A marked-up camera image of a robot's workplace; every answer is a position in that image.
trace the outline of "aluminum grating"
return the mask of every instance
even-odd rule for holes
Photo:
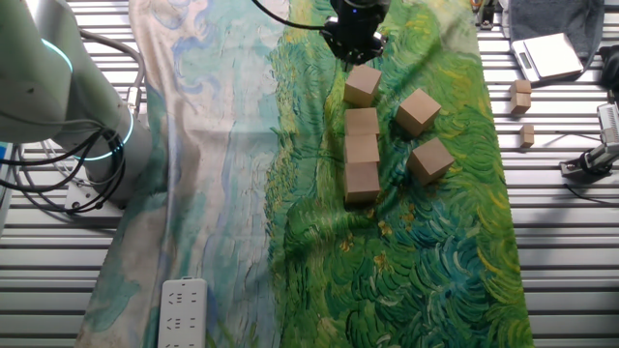
[[[83,28],[136,47],[127,0],[73,0],[70,5]],[[601,206],[566,191],[558,167],[560,160],[599,144],[596,107],[605,102],[606,92],[595,81],[602,61],[596,57],[577,82],[536,89],[529,112],[514,118],[508,89],[518,70],[508,41],[498,26],[478,38],[536,346],[619,347],[619,174],[580,186],[586,196],[612,203]],[[619,44],[619,6],[607,2],[602,45],[613,44]],[[97,43],[86,42],[86,47],[124,97],[135,62]],[[522,123],[536,130],[536,144],[525,151],[518,148]],[[44,154],[32,145],[26,155]],[[60,174],[48,166],[33,177],[45,185]],[[65,189],[53,193],[54,200],[64,202]],[[0,347],[74,345],[117,222],[114,217],[88,226],[60,222],[14,193],[0,238]]]

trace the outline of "wooden cube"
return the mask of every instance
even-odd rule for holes
[[[376,200],[380,192],[376,162],[347,163],[344,168],[345,202],[358,204]]]
[[[442,177],[454,163],[454,158],[438,138],[433,138],[413,150],[406,166],[422,185]]]
[[[344,161],[346,163],[380,162],[376,135],[347,135],[344,138]]]
[[[531,82],[516,80],[510,87],[512,101],[510,109],[513,114],[523,114],[531,107]]]
[[[535,143],[535,131],[533,125],[524,125],[520,129],[520,147],[530,148]]]
[[[346,135],[378,135],[378,115],[373,107],[346,110],[344,116]]]
[[[434,123],[441,105],[421,89],[408,97],[398,109],[396,122],[413,136],[418,136]]]
[[[510,93],[525,93],[531,94],[533,89],[531,88],[531,82],[528,80],[516,80],[510,87]]]
[[[369,107],[378,92],[381,75],[381,71],[366,65],[354,67],[346,80],[344,101],[357,107]]]
[[[526,93],[516,93],[512,96],[510,109],[513,114],[523,114],[531,108],[531,95]]]

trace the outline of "white power strip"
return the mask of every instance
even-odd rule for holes
[[[206,281],[184,277],[162,288],[159,348],[204,348]]]

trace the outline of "painted cloth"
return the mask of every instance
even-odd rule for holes
[[[320,24],[329,0],[265,0]],[[347,73],[249,0],[133,0],[154,152],[77,347],[155,347],[162,283],[209,286],[211,347],[529,347],[509,201],[468,1],[393,0],[380,26],[377,204],[343,206]],[[442,105],[411,138],[422,88]],[[422,187],[410,152],[456,162]]]

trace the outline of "small wooden block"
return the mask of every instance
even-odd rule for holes
[[[346,163],[380,162],[376,135],[347,135],[344,138],[344,161]]]
[[[516,93],[512,96],[510,108],[513,114],[523,114],[531,107],[531,95],[526,93]]]
[[[344,101],[357,107],[369,107],[378,92],[381,71],[366,65],[356,66],[344,86]]]
[[[534,134],[534,133],[535,133],[535,129],[533,128],[533,125],[524,125],[520,129],[520,134]]]
[[[415,91],[398,108],[396,122],[413,136],[434,123],[441,105],[421,89]]]
[[[520,129],[520,147],[530,148],[535,143],[533,125],[524,125]]]
[[[454,163],[454,158],[438,138],[433,138],[413,150],[406,166],[422,185],[442,177]]]
[[[529,80],[516,80],[510,87],[510,93],[525,93],[531,94],[533,90],[531,89],[531,82]]]
[[[380,133],[378,115],[373,107],[362,109],[348,109],[344,116],[344,130],[346,135],[368,135]]]
[[[378,164],[376,162],[347,163],[344,168],[346,203],[369,203],[380,192]]]

